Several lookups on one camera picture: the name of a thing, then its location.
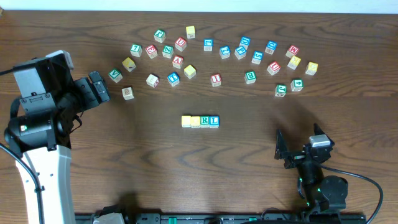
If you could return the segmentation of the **blue L block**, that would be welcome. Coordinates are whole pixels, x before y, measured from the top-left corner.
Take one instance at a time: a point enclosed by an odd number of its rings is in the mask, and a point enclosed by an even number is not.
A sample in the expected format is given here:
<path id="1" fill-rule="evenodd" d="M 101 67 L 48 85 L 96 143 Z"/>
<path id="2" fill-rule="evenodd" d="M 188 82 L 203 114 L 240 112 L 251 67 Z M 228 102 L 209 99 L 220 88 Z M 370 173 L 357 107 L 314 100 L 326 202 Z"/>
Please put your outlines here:
<path id="1" fill-rule="evenodd" d="M 210 125 L 210 128 L 219 128 L 220 117 L 219 116 L 210 116 L 209 117 L 209 125 Z"/>

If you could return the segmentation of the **green R block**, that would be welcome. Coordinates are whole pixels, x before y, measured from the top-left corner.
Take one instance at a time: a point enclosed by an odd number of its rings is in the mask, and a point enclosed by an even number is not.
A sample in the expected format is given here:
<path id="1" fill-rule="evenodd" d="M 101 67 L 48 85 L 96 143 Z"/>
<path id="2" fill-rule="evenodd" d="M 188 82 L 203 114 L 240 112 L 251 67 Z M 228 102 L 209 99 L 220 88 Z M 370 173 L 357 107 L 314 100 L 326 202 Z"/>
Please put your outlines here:
<path id="1" fill-rule="evenodd" d="M 200 116 L 200 127 L 201 128 L 209 128 L 210 127 L 210 121 L 209 121 L 209 116 Z"/>

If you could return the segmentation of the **yellow O block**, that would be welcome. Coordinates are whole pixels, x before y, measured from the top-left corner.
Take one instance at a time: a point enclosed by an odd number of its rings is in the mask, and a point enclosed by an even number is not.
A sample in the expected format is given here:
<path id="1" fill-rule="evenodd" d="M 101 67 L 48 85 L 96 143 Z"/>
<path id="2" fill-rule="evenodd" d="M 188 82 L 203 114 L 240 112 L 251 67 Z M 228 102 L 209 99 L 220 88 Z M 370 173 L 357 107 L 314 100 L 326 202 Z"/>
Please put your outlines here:
<path id="1" fill-rule="evenodd" d="M 201 118 L 199 116 L 192 116 L 190 118 L 191 128 L 200 128 Z"/>

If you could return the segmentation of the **yellow C block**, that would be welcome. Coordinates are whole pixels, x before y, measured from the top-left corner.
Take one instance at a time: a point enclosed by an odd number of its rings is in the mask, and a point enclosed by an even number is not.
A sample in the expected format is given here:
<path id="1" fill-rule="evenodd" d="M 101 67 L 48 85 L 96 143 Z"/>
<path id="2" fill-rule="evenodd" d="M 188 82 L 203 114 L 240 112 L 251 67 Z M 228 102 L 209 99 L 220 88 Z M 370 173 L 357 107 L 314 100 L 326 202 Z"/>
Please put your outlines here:
<path id="1" fill-rule="evenodd" d="M 190 128 L 191 127 L 191 116 L 189 116 L 189 115 L 181 116 L 181 125 L 183 128 Z"/>

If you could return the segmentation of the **wood picture block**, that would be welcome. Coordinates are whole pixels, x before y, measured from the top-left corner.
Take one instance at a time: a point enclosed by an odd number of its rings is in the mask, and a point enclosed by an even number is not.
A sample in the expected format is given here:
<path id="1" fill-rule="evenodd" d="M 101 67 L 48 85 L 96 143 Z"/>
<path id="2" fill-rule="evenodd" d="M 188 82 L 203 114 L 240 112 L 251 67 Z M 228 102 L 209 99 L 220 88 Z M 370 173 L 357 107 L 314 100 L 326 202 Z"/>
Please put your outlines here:
<path id="1" fill-rule="evenodd" d="M 123 88 L 122 89 L 122 94 L 123 94 L 123 98 L 125 100 L 134 99 L 134 92 L 133 92 L 133 89 L 131 87 Z"/>

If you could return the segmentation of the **green B block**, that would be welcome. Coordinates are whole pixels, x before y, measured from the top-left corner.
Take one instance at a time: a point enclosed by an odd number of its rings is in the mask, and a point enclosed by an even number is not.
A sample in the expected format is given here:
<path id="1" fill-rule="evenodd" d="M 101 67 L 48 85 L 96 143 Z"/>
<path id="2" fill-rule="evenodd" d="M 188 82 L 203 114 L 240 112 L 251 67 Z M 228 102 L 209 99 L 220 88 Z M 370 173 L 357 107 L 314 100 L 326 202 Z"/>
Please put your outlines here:
<path id="1" fill-rule="evenodd" d="M 252 84 L 256 82 L 257 76 L 254 71 L 246 72 L 244 75 L 246 84 Z"/>

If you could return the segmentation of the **red M block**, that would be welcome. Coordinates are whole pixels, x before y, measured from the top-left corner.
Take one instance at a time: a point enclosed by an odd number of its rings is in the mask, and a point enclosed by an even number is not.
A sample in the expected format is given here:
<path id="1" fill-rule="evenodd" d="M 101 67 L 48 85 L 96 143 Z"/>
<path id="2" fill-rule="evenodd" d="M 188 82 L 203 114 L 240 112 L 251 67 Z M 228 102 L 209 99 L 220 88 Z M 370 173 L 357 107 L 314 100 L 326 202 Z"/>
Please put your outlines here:
<path id="1" fill-rule="evenodd" d="M 297 55 L 299 52 L 299 48 L 295 45 L 291 45 L 288 50 L 286 51 L 285 56 L 288 58 L 292 58 L 293 56 Z"/>

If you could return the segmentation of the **green Z block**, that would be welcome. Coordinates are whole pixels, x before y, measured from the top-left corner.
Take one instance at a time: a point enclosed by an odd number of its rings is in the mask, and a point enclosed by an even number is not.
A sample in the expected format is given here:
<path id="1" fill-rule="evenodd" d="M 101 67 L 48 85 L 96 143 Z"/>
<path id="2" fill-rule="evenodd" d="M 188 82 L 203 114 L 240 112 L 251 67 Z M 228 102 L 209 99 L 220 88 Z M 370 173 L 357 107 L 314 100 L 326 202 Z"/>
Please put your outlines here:
<path id="1" fill-rule="evenodd" d="M 162 55 L 165 58 L 172 58 L 172 55 L 174 54 L 174 48 L 170 45 L 165 45 L 163 50 L 162 50 Z"/>

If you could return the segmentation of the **red A block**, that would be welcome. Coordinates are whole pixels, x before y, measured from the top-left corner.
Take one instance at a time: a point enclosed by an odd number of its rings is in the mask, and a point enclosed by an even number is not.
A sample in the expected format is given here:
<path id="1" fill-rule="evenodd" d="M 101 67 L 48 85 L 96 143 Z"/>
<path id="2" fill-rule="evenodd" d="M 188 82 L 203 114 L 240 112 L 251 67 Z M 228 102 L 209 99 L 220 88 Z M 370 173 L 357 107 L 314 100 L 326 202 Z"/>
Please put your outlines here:
<path id="1" fill-rule="evenodd" d="M 175 55 L 172 60 L 172 65 L 175 68 L 181 69 L 181 67 L 183 65 L 183 57 L 181 57 L 179 55 Z"/>

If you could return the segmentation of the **blue D block right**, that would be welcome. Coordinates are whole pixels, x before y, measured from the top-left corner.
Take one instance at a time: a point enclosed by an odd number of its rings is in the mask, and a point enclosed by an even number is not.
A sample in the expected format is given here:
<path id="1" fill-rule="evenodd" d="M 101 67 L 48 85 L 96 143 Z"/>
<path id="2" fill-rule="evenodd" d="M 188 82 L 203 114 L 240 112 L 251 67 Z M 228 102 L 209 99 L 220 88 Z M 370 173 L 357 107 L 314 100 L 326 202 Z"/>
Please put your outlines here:
<path id="1" fill-rule="evenodd" d="M 277 42 L 274 41 L 268 41 L 266 49 L 265 49 L 265 53 L 272 55 L 274 53 L 274 51 L 277 48 Z"/>

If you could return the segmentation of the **yellow S block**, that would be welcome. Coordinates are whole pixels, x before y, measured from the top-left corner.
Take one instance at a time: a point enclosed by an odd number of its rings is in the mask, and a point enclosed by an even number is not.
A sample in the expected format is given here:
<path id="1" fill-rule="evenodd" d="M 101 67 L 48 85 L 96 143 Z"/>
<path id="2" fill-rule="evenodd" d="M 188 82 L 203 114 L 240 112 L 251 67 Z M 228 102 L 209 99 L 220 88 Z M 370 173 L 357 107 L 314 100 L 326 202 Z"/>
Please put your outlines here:
<path id="1" fill-rule="evenodd" d="M 191 79 L 196 75 L 197 71 L 193 65 L 188 65 L 184 68 L 184 74 L 187 78 Z"/>

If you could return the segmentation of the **blue P block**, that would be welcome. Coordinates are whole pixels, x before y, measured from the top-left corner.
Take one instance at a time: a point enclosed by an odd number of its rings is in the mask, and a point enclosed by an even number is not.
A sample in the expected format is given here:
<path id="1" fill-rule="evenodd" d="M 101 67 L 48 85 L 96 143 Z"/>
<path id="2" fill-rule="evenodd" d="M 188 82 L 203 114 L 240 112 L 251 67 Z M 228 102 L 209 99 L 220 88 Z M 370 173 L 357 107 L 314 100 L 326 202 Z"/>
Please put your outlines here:
<path id="1" fill-rule="evenodd" d="M 241 60 L 246 56 L 247 50 L 243 46 L 239 46 L 235 49 L 235 56 L 238 60 Z"/>

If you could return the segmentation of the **yellow block top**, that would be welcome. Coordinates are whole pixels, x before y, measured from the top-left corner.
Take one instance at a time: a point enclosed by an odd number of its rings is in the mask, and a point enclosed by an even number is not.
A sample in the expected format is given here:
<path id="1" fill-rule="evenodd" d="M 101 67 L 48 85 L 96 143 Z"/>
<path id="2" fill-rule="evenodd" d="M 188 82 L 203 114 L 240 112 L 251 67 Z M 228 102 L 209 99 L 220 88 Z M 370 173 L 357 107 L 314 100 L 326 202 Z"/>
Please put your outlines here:
<path id="1" fill-rule="evenodd" d="M 196 31 L 194 26 L 187 26 L 186 33 L 188 39 L 194 39 L 196 37 Z"/>

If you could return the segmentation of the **blue 2 block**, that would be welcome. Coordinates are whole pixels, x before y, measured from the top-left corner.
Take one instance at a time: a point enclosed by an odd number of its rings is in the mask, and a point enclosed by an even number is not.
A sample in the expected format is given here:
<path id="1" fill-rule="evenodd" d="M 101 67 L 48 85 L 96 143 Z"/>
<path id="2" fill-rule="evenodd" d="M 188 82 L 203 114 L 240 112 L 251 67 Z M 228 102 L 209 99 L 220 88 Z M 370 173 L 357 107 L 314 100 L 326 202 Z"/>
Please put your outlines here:
<path id="1" fill-rule="evenodd" d="M 230 55 L 231 55 L 231 51 L 230 51 L 229 46 L 225 45 L 225 46 L 220 47 L 220 57 L 221 57 L 221 59 L 229 58 Z"/>

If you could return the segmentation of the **blue 1 block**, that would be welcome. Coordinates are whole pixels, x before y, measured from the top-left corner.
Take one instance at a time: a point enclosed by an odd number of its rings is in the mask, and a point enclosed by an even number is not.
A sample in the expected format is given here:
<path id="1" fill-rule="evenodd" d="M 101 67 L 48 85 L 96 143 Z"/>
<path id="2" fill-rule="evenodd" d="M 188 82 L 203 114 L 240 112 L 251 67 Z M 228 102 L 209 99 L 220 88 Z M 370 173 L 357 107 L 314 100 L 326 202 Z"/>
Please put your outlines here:
<path id="1" fill-rule="evenodd" d="M 213 39 L 203 40 L 203 50 L 205 52 L 211 52 L 213 50 Z"/>

